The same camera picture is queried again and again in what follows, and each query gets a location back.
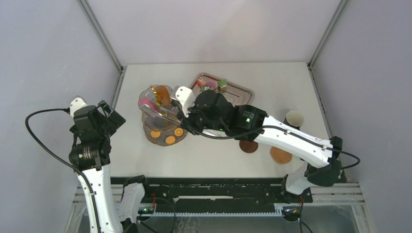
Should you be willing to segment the orange lotus-pattern biscuit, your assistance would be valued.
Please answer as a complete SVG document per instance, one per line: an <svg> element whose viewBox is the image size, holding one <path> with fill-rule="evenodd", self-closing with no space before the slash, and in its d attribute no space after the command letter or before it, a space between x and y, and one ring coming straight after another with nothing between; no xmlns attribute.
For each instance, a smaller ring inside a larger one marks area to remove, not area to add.
<svg viewBox="0 0 412 233"><path fill-rule="evenodd" d="M174 130L174 135L177 136L177 137L180 137L180 136L182 136L183 134L184 134L184 130L183 130L182 128L176 128L176 129Z"/></svg>

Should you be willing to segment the brown cookie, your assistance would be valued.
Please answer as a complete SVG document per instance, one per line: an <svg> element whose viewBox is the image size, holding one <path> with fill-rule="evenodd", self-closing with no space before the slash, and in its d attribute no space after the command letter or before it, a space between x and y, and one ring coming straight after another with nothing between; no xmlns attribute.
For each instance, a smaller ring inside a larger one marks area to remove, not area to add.
<svg viewBox="0 0 412 233"><path fill-rule="evenodd" d="M156 91L156 103L158 105L165 105L165 106L169 106L171 104L171 99L170 99L170 94L168 89L163 86L163 85L159 85L155 87L155 91Z"/></svg>

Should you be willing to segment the metal serving tray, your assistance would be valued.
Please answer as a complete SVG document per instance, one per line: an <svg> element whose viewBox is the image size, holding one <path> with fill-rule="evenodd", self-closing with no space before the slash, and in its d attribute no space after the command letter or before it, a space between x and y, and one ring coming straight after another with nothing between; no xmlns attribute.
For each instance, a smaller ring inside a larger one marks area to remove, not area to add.
<svg viewBox="0 0 412 233"><path fill-rule="evenodd" d="M198 77L203 77L207 82L212 81L212 82L217 83L217 81L222 80L222 78L219 78L217 76L214 76L208 73L204 73L204 72L200 73L193 81L193 84L190 86L190 89L193 90L193 93L195 96L198 96L204 91L207 91L207 89L205 89L205 86L200 87L197 84L196 80ZM229 81L228 81L226 91L219 92L218 88L213 91L216 93L222 94L234 106L250 104L254 98L254 92L251 89L240 86L238 84L234 84L233 82L229 82Z"/></svg>

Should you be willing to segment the three-tier glass dessert stand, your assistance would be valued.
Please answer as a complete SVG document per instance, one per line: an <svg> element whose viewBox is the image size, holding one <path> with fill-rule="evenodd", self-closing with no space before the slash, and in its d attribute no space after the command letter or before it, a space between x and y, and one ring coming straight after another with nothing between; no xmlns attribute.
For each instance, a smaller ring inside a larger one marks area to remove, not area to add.
<svg viewBox="0 0 412 233"><path fill-rule="evenodd" d="M167 147L184 140L188 134L180 127L178 109L172 105L167 85L150 85L138 99L146 138L153 144Z"/></svg>

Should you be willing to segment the orange round biscuit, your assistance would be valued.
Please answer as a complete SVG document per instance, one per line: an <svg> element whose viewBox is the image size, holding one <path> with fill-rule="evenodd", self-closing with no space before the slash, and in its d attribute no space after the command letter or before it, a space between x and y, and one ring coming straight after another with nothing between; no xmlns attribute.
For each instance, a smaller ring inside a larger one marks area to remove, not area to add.
<svg viewBox="0 0 412 233"><path fill-rule="evenodd" d="M159 132L159 131L151 131L151 132L150 132L150 136L151 136L152 138L159 138L159 137L161 136L161 132Z"/></svg>
<svg viewBox="0 0 412 233"><path fill-rule="evenodd" d="M166 144L168 144L168 145L172 145L172 144L174 144L174 143L176 142L176 138L175 138L174 136L168 136L168 137L165 139L165 142L166 142Z"/></svg>

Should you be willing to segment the pink purple cake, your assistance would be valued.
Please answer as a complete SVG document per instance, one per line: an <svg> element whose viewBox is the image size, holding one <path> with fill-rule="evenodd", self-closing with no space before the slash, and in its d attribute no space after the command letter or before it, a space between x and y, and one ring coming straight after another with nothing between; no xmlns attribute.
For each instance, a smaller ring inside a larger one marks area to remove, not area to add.
<svg viewBox="0 0 412 233"><path fill-rule="evenodd" d="M158 106L148 98L143 98L138 101L138 107L142 112L157 113Z"/></svg>

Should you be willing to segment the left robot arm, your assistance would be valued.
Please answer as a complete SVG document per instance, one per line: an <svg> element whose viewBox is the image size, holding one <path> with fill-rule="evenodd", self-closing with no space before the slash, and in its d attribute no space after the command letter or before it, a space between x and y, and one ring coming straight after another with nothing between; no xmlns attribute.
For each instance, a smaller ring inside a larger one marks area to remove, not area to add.
<svg viewBox="0 0 412 233"><path fill-rule="evenodd" d="M69 161L79 171L92 233L136 233L141 202L152 196L145 176L127 178L123 184L120 208L115 208L110 176L110 137L126 120L104 100L89 105L76 97L69 107L75 143Z"/></svg>

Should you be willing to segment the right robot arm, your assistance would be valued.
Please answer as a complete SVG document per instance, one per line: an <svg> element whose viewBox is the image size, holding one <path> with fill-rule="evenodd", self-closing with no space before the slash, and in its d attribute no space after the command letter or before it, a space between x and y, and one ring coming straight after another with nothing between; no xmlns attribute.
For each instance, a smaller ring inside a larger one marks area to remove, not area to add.
<svg viewBox="0 0 412 233"><path fill-rule="evenodd" d="M340 138L309 135L252 105L234 106L213 90L195 96L191 89L181 86L171 94L171 100L178 108L181 127L193 135L266 144L302 159L304 164L283 178L280 191L287 202L295 201L309 187L331 187L339 179Z"/></svg>

